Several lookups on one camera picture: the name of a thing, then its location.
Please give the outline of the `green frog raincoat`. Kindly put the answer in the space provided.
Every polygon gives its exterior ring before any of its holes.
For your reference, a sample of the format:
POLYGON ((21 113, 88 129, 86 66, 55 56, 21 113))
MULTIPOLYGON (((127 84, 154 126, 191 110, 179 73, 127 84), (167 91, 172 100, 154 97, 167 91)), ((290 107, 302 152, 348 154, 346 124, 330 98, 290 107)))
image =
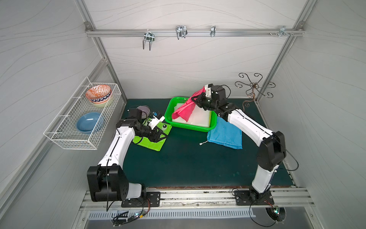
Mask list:
POLYGON ((171 129, 172 126, 170 124, 160 122, 153 129, 150 137, 135 136, 132 142, 141 147, 159 152, 162 149, 171 129))

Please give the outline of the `white raincoat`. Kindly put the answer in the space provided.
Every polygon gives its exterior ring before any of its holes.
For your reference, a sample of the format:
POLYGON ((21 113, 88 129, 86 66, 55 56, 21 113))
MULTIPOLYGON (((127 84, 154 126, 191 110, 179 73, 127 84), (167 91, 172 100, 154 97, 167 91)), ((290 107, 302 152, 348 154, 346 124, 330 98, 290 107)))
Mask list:
POLYGON ((198 106, 195 106, 195 109, 192 113, 192 115, 189 118, 189 121, 186 122, 182 118, 172 119, 175 123, 181 123, 181 124, 188 124, 192 126, 198 126, 198 127, 209 127, 210 126, 210 120, 211 120, 211 112, 205 111, 198 106))

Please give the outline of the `pink bunny raincoat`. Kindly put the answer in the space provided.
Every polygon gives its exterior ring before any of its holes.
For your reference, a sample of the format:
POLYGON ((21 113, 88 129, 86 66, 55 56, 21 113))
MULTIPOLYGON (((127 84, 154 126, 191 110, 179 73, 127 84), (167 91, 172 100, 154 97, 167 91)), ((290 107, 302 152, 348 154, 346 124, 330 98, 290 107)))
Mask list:
MULTIPOLYGON (((204 87, 195 92, 192 96, 201 95, 202 93, 205 93, 204 87)), ((176 111, 173 112, 172 119, 177 119, 180 117, 186 122, 189 121, 189 118, 192 115, 196 106, 196 104, 191 100, 191 97, 182 106, 180 106, 176 111)))

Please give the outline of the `green plastic basket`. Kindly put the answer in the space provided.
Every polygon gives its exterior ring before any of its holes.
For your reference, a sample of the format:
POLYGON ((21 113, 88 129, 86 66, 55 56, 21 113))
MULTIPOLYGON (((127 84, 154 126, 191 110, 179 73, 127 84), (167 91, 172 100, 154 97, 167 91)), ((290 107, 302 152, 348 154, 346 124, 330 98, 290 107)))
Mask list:
POLYGON ((172 114, 180 108, 188 98, 174 97, 170 100, 168 107, 165 111, 165 121, 171 126, 183 129, 189 129, 199 132, 209 132, 217 125, 217 114, 214 111, 205 111, 195 105, 193 112, 191 113, 188 121, 178 117, 172 118, 172 114))

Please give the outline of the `blue raincoat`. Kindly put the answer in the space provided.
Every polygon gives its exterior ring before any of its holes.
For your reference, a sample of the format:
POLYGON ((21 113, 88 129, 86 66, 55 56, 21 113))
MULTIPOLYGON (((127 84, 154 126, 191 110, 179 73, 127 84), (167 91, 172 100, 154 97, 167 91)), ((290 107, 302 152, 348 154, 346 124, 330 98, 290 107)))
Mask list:
POLYGON ((232 149, 243 149, 242 131, 218 117, 216 127, 207 134, 207 141, 232 149))

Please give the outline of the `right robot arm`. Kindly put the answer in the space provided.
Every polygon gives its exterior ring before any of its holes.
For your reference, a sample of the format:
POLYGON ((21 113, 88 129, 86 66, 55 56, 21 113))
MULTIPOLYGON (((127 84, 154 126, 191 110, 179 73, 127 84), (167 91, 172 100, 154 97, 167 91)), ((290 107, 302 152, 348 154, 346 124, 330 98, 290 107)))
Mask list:
POLYGON ((193 95, 190 100, 199 108, 214 111, 220 118, 239 128, 258 146, 257 170, 250 186, 251 199, 266 195, 275 171, 286 158, 285 136, 273 132, 248 117, 242 109, 228 102, 225 89, 220 85, 208 84, 204 91, 193 95))

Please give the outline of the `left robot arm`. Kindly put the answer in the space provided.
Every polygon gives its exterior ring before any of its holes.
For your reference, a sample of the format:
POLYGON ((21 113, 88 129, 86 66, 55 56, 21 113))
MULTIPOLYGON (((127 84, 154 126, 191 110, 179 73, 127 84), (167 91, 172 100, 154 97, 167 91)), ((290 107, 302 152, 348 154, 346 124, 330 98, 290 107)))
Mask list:
POLYGON ((145 186, 128 181, 123 171, 124 160, 136 136, 158 143, 167 135, 158 127, 165 120, 161 113, 152 112, 145 122, 142 114, 142 110, 131 109, 129 116, 116 124, 114 138, 103 159, 97 166, 89 167, 87 180, 93 202, 146 200, 145 186))

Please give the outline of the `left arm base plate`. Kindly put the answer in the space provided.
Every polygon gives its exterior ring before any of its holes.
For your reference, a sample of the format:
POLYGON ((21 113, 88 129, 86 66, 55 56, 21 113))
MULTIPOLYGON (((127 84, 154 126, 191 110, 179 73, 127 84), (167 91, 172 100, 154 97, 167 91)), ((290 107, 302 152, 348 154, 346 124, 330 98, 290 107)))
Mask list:
POLYGON ((160 206, 161 193, 158 191, 148 191, 140 198, 131 198, 122 201, 122 208, 148 208, 160 206))

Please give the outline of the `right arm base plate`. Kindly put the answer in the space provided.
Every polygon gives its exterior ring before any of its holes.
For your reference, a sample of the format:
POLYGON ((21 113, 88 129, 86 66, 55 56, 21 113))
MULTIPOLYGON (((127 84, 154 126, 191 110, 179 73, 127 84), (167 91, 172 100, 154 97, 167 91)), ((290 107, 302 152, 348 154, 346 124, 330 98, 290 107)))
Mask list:
POLYGON ((254 190, 232 191, 237 206, 274 206, 274 199, 270 191, 258 194, 254 190))

